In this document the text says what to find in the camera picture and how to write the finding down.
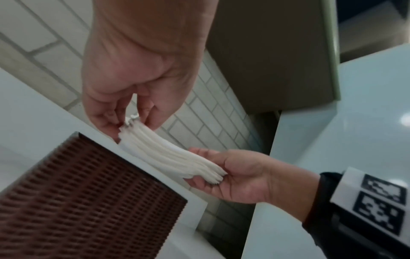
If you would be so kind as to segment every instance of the wrist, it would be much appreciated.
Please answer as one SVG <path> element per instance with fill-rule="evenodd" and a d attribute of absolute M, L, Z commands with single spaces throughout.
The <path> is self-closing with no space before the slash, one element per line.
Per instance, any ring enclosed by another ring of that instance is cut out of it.
<path fill-rule="evenodd" d="M 320 176 L 273 159 L 270 174 L 268 203 L 304 222 L 315 200 Z"/>
<path fill-rule="evenodd" d="M 96 0 L 94 27 L 108 34 L 121 34 L 156 53 L 201 57 L 217 3 Z"/>

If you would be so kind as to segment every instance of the black sleeve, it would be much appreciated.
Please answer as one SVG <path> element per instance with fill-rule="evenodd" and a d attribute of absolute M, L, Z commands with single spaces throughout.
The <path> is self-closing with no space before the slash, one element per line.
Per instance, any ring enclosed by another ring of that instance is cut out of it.
<path fill-rule="evenodd" d="M 341 178 L 342 175 L 338 173 L 321 174 L 314 204 L 302 225 L 310 233 L 315 244 L 322 249 L 328 259 L 402 258 L 396 256 L 397 253 L 392 256 L 390 252 L 396 248 L 397 242 L 330 203 Z M 353 235 L 341 231 L 340 226 L 348 229 Z"/>

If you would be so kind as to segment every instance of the brick wall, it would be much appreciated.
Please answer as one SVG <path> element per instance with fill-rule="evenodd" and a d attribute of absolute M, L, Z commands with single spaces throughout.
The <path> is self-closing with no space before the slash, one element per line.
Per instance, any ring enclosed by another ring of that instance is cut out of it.
<path fill-rule="evenodd" d="M 82 54 L 92 12 L 91 0 L 0 2 L 0 67 L 93 127 L 80 99 Z M 137 113 L 135 103 L 133 98 L 127 115 Z M 264 145 L 254 122 L 206 51 L 193 91 L 157 133 L 183 148 L 266 152 L 270 147 Z M 184 181 L 176 181 L 189 188 Z M 219 245 L 243 246 L 253 206 L 225 203 L 192 191 L 208 201 L 199 230 Z"/>

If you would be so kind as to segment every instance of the white table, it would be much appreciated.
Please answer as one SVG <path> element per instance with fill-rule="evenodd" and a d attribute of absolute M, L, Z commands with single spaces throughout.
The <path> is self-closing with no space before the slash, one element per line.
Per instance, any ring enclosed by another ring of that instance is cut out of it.
<path fill-rule="evenodd" d="M 410 183 L 410 45 L 339 66 L 341 101 L 281 115 L 271 157 L 316 173 L 348 166 Z M 300 222 L 257 204 L 242 258 L 322 259 Z"/>
<path fill-rule="evenodd" d="M 76 131 L 151 174 L 188 200 L 158 259 L 223 258 L 195 233 L 207 205 L 205 201 L 0 69 L 0 191 Z M 198 251 L 201 251 L 200 257 L 196 256 Z"/>

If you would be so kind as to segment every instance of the brown woven basket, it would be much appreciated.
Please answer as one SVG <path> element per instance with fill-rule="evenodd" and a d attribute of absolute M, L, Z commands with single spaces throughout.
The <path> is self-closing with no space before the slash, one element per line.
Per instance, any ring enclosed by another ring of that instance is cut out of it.
<path fill-rule="evenodd" d="M 186 203 L 75 133 L 0 194 L 0 258 L 155 258 Z"/>

